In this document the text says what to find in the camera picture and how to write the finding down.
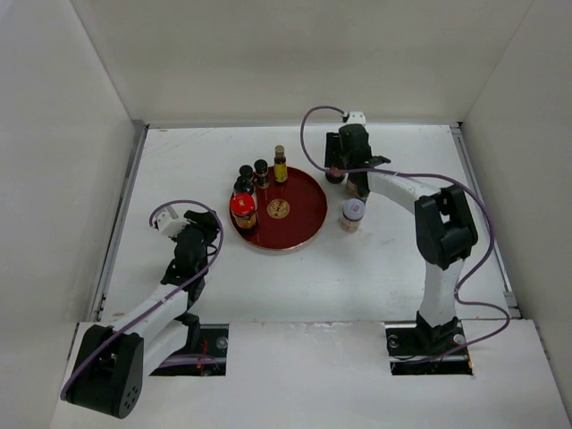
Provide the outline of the red lid jar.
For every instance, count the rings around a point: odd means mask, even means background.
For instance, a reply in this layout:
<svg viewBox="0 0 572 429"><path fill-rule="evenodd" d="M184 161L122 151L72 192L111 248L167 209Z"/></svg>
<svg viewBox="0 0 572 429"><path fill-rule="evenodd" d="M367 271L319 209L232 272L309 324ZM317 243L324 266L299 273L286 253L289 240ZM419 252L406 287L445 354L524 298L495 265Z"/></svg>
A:
<svg viewBox="0 0 572 429"><path fill-rule="evenodd" d="M327 168L324 172L325 179L331 184L341 184L345 181L347 174L335 166Z"/></svg>
<svg viewBox="0 0 572 429"><path fill-rule="evenodd" d="M257 204L248 193L234 195L230 201L230 211L240 230L252 232L257 228Z"/></svg>

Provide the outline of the white shaker black cap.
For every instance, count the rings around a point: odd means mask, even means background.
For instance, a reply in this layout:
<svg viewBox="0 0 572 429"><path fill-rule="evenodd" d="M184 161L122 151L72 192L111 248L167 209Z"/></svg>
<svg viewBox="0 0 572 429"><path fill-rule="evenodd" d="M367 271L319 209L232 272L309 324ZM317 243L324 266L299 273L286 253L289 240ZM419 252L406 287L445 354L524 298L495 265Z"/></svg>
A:
<svg viewBox="0 0 572 429"><path fill-rule="evenodd" d="M239 176L233 184L233 195L248 194L251 197L256 196L254 184L243 176Z"/></svg>

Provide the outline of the black cap spice bottle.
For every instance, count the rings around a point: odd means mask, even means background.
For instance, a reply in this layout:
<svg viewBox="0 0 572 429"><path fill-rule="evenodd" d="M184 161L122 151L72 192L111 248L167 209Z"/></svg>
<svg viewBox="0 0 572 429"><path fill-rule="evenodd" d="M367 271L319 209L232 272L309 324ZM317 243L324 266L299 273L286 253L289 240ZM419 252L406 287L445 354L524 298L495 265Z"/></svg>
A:
<svg viewBox="0 0 572 429"><path fill-rule="evenodd" d="M244 164L239 168L239 173L240 176L245 180L248 181L249 183L253 183L254 182L254 170L253 168L248 165L248 164Z"/></svg>
<svg viewBox="0 0 572 429"><path fill-rule="evenodd" d="M256 176L256 184L260 189L269 187L268 179L268 163L264 159L258 159L254 162L254 173Z"/></svg>

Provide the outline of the white lid sauce jar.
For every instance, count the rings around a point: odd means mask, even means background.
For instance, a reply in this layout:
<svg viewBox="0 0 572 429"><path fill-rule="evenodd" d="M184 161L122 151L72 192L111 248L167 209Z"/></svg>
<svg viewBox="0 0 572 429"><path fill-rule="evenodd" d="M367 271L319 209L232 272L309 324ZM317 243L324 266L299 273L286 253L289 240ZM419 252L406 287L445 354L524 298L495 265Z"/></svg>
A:
<svg viewBox="0 0 572 429"><path fill-rule="evenodd" d="M365 211L366 206L362 200L357 198L347 200L341 211L341 228L348 232L357 231L365 215Z"/></svg>

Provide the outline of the yellow label brown bottle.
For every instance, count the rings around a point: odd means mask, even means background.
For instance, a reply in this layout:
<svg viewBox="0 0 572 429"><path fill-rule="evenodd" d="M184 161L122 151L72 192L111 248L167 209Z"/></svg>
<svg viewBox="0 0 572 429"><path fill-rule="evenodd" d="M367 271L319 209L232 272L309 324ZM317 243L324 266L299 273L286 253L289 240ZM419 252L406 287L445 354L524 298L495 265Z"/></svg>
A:
<svg viewBox="0 0 572 429"><path fill-rule="evenodd" d="M274 148L273 174L274 179L278 183L284 183L288 180L288 167L286 164L285 149L282 145L277 145Z"/></svg>

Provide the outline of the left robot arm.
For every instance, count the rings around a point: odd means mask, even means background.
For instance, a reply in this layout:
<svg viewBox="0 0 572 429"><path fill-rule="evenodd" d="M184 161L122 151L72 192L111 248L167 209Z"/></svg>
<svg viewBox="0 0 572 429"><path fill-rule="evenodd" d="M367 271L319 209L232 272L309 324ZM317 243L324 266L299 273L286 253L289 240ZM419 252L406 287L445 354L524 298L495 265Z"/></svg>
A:
<svg viewBox="0 0 572 429"><path fill-rule="evenodd" d="M223 244L223 227L207 206L177 215L159 206L149 224L174 243L172 261L154 292L111 325L94 324L81 339L60 398L72 405L124 419L135 408L146 376L174 352L187 357L200 346L200 324L189 310Z"/></svg>

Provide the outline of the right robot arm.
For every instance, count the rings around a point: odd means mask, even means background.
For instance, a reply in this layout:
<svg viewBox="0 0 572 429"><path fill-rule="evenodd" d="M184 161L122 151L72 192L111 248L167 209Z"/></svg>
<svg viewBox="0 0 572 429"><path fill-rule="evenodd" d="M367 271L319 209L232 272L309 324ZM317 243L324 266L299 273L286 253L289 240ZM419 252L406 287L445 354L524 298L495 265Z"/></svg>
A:
<svg viewBox="0 0 572 429"><path fill-rule="evenodd" d="M375 156L369 134L361 124L344 125L326 134L324 168L327 180L348 180L358 198L375 193L388 198L414 216L416 246L425 261L425 291L418 310L416 346L432 354L447 342L444 326L456 318L454 288L465 260L478 241L465 190L457 183L433 185L397 172L376 172L387 164Z"/></svg>

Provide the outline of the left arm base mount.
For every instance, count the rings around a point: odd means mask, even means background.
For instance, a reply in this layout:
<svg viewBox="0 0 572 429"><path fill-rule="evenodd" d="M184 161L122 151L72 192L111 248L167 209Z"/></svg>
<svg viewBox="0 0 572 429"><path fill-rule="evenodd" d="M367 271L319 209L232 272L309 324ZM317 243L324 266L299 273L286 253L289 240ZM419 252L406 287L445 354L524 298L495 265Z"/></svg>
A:
<svg viewBox="0 0 572 429"><path fill-rule="evenodd" d="M225 376L229 347L228 324L202 324L197 315L176 318L187 330L186 343L174 351L151 376Z"/></svg>

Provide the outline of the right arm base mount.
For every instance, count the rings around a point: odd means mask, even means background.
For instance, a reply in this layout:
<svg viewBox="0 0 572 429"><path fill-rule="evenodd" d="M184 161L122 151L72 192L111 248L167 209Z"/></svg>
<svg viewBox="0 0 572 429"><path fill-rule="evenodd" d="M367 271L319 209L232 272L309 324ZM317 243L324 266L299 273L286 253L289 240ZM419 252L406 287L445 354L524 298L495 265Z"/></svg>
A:
<svg viewBox="0 0 572 429"><path fill-rule="evenodd" d="M387 324L386 348L392 375L472 375L464 330L457 317L431 327L420 314L413 324Z"/></svg>

